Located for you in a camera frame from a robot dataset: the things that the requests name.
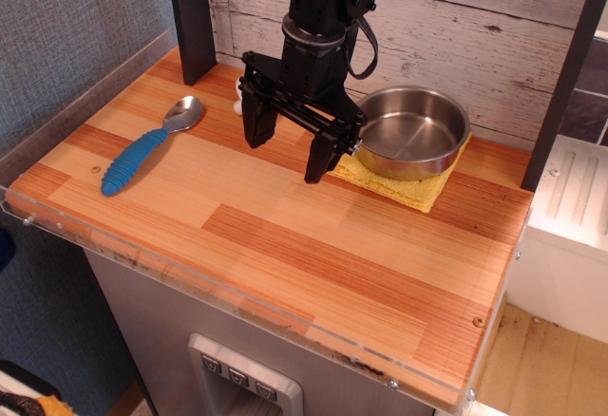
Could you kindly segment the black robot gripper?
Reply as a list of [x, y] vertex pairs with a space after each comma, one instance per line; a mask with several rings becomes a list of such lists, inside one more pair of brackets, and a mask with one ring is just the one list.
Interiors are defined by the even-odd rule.
[[356, 37], [348, 35], [321, 47], [288, 37], [279, 59], [253, 51], [242, 55], [242, 119], [251, 148], [272, 138], [279, 113], [291, 115], [314, 134], [331, 133], [313, 138], [304, 177], [309, 184], [319, 183], [343, 153], [351, 154], [360, 145], [359, 132], [366, 119], [344, 87], [352, 73], [355, 42]]

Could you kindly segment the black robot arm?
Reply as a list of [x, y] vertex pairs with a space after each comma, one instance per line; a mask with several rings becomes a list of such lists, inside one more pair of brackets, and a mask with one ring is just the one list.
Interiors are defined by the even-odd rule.
[[275, 134], [278, 116], [313, 133], [305, 181], [318, 183], [340, 158], [359, 147], [365, 113], [346, 93], [354, 73], [352, 55], [363, 32], [376, 37], [365, 19], [375, 0], [291, 0], [282, 22], [280, 58], [243, 54], [239, 80], [244, 136], [257, 148]]

